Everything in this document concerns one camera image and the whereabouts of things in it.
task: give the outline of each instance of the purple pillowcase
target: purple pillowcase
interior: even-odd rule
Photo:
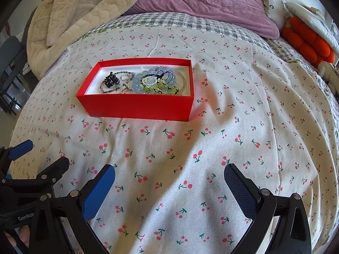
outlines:
[[[145,12],[182,12],[248,28],[265,38],[279,37],[263,0],[138,0],[125,15]]]

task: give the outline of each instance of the gray plaid blanket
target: gray plaid blanket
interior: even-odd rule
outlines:
[[[249,29],[232,25],[230,23],[193,17],[185,13],[177,12],[153,12],[121,16],[115,20],[110,21],[109,23],[92,29],[89,33],[84,35],[82,39],[112,28],[138,26],[169,26],[215,32],[224,36],[230,36],[236,39],[245,40],[246,42],[262,47],[268,52],[275,54],[272,48],[268,45],[268,43],[264,41],[263,38],[261,38],[253,31],[250,31]]]
[[[305,60],[305,58],[299,52],[297,52],[284,38],[279,37],[277,40],[266,39],[266,42],[272,48],[274,53],[285,62],[299,60],[305,69],[318,72],[318,70],[307,60]]]

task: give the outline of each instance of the orange cushion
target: orange cushion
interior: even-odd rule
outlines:
[[[294,30],[292,28],[288,28],[288,27],[284,27],[282,29],[282,35],[285,37],[285,35],[291,33],[291,32],[294,32]]]
[[[327,42],[317,35],[316,39],[312,43],[312,47],[318,52],[322,57],[328,57],[330,54],[329,45]]]
[[[299,48],[300,53],[310,63],[315,63],[317,60],[317,54],[315,50],[306,42]]]
[[[292,45],[293,48],[299,50],[302,44],[305,43],[304,39],[297,33],[291,32],[287,35],[286,40]]]
[[[329,56],[328,57],[324,57],[324,60],[328,63],[334,63],[335,61],[335,58],[334,58],[334,52],[333,50],[331,49],[330,53],[329,53]]]
[[[316,62],[313,63],[313,66],[315,66],[317,68],[319,63],[321,63],[323,61],[324,61],[324,59],[319,54],[317,54],[317,60],[316,60]]]
[[[316,40],[317,34],[305,23],[299,26],[299,31],[297,32],[309,44],[312,44]]]
[[[298,17],[293,16],[290,18],[289,22],[291,23],[291,27],[295,30],[298,31],[299,27],[302,23],[304,23],[303,21],[301,21]]]

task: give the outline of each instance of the cherry print sheet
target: cherry print sheet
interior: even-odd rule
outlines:
[[[88,116],[75,98],[80,85],[97,61],[123,57],[191,59],[190,121]],[[35,146],[11,174],[34,178],[67,156],[69,171],[55,185],[65,196],[111,164],[116,180],[90,221],[110,253],[230,253],[251,223],[223,179],[225,165],[235,163],[260,188],[301,195],[316,250],[338,221],[337,110],[330,101],[315,73],[243,40],[178,27],[108,29],[70,45],[40,81],[11,140]]]

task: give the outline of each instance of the beige quilt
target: beige quilt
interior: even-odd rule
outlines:
[[[126,12],[137,0],[43,0],[28,30],[27,56],[42,79],[65,48]]]

